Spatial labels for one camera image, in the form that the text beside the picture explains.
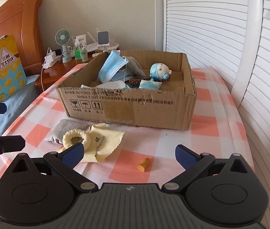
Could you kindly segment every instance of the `blue bedsheet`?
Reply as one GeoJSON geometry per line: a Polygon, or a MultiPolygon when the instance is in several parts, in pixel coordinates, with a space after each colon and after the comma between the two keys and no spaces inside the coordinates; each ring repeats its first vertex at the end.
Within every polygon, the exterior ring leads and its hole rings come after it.
{"type": "Polygon", "coordinates": [[[35,80],[39,75],[27,77],[27,84],[15,92],[11,97],[4,101],[7,106],[7,112],[0,114],[0,136],[8,127],[20,116],[20,114],[38,97],[39,92],[34,86],[35,80]]]}

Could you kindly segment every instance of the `wooden nightstand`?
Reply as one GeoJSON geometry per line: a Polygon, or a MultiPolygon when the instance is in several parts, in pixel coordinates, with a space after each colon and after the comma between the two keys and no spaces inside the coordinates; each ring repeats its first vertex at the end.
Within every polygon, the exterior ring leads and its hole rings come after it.
{"type": "MultiPolygon", "coordinates": [[[[85,63],[88,63],[93,59],[93,53],[88,53],[88,61],[85,63]]],[[[75,67],[77,64],[82,64],[81,59],[76,60],[75,58],[72,58],[71,61],[67,63],[62,63],[62,60],[58,61],[54,66],[43,69],[42,73],[42,80],[43,80],[43,87],[44,90],[48,89],[52,84],[54,84],[56,81],[58,81],[61,77],[63,77],[67,72],[69,72],[73,67],[75,67]]],[[[38,77],[38,79],[35,81],[35,86],[38,87],[39,91],[42,93],[42,84],[41,84],[41,77],[38,77]]]]}

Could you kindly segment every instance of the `portable fan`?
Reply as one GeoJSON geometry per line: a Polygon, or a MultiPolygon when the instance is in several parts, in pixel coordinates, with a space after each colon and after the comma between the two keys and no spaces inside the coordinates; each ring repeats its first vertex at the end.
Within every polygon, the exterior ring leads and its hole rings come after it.
{"type": "Polygon", "coordinates": [[[62,46],[63,63],[67,63],[72,59],[67,45],[67,43],[70,41],[70,37],[71,34],[66,29],[61,29],[56,33],[56,43],[62,46]]]}

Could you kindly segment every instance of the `yellow scrunchie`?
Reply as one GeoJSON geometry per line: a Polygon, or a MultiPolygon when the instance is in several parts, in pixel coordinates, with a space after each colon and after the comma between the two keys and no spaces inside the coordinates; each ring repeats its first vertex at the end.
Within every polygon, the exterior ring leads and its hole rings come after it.
{"type": "Polygon", "coordinates": [[[71,142],[71,139],[75,138],[75,137],[79,137],[79,138],[83,139],[83,141],[81,143],[82,143],[82,145],[84,145],[84,150],[86,150],[90,147],[91,140],[90,140],[90,136],[88,135],[88,133],[86,133],[85,131],[80,130],[80,129],[73,129],[73,130],[66,132],[63,136],[62,142],[63,142],[63,146],[65,149],[74,145],[71,142]]]}

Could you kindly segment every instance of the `white louvered door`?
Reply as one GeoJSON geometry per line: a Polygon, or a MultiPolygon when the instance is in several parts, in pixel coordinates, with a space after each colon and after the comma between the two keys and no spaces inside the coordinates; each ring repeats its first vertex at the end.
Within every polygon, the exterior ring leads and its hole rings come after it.
{"type": "Polygon", "coordinates": [[[193,68],[213,66],[231,88],[243,50],[247,0],[167,0],[164,50],[187,53],[193,68]]]}
{"type": "MultiPolygon", "coordinates": [[[[164,51],[191,67],[213,66],[247,132],[255,171],[270,199],[270,0],[165,0],[164,51]]],[[[270,228],[270,202],[262,221],[270,228]]]]}

